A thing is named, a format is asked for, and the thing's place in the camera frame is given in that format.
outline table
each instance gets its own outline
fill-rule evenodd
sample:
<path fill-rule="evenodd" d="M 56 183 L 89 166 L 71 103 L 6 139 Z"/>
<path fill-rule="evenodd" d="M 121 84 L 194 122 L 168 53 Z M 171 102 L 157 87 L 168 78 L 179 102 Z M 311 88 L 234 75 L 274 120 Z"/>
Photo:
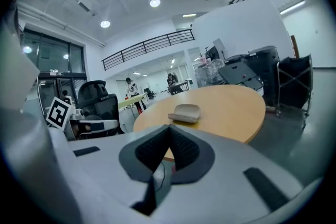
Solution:
<path fill-rule="evenodd" d="M 188 86 L 188 81 L 186 80 L 186 81 L 183 81 L 183 82 L 177 82 L 177 83 L 174 83 L 174 84 L 172 84 L 173 86 L 183 86 L 183 85 L 185 85 L 185 88 L 186 88 L 186 91 L 188 91 L 189 90 L 189 86 Z"/>
<path fill-rule="evenodd" d="M 118 109 L 121 109 L 124 106 L 128 106 L 128 105 L 134 104 L 136 102 L 139 102 L 139 101 L 141 101 L 141 99 L 145 98 L 146 95 L 147 95 L 147 93 L 141 93 L 141 94 L 139 94 L 137 96 L 128 98 L 127 100 L 123 100 L 121 102 L 118 102 Z M 143 108 L 141 102 L 140 102 L 140 106 L 141 106 L 142 111 L 145 111 L 145 109 Z"/>
<path fill-rule="evenodd" d="M 196 123 L 168 119 L 179 104 L 196 104 L 201 117 Z M 265 102 L 255 90 L 237 85 L 198 88 L 168 97 L 149 107 L 134 124 L 134 131 L 151 126 L 177 124 L 248 143 L 259 131 L 265 117 Z M 165 160 L 173 161 L 170 149 Z"/>

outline black cable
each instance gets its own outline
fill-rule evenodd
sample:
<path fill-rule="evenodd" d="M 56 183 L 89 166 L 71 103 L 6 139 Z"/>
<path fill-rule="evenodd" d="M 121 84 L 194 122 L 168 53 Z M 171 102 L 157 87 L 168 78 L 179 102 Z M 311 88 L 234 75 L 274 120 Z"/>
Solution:
<path fill-rule="evenodd" d="M 162 165 L 163 165 L 163 179 L 162 179 L 162 181 L 161 181 L 161 186 L 160 186 L 155 192 L 159 191 L 159 190 L 162 188 L 164 179 L 165 179 L 165 177 L 166 177 L 165 166 L 164 166 L 163 162 L 161 162 L 161 163 L 162 163 Z"/>

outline floor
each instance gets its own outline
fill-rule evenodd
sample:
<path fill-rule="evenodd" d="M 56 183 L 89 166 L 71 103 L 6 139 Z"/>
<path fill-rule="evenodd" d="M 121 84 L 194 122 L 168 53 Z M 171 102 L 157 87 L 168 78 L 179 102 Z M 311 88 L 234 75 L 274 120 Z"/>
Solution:
<path fill-rule="evenodd" d="M 323 176 L 336 145 L 335 89 L 336 70 L 314 70 L 313 96 L 306 127 L 302 128 L 301 110 L 285 109 L 279 118 L 266 113 L 262 128 L 249 145 L 290 171 L 304 186 Z M 157 94 L 147 106 L 168 96 L 167 92 Z M 132 132 L 136 117 L 130 110 L 120 114 L 123 129 Z M 158 203 L 169 189 L 173 165 L 163 161 L 154 173 Z"/>

